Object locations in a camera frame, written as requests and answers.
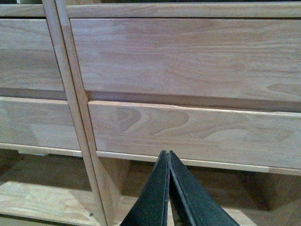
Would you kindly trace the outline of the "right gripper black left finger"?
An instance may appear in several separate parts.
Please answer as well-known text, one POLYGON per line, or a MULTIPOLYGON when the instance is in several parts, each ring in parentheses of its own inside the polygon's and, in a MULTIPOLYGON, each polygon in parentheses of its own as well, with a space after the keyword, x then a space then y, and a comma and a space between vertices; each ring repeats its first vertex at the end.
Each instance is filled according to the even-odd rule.
POLYGON ((170 166, 167 151, 161 151, 138 200, 121 222, 122 226, 166 226, 170 166))

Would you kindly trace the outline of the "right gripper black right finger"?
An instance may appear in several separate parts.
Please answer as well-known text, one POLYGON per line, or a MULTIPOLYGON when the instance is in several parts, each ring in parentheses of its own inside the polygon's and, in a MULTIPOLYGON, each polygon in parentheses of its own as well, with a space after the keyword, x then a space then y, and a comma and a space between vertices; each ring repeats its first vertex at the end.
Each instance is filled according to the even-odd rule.
POLYGON ((169 152, 171 210, 176 226, 237 226, 177 155, 169 152))

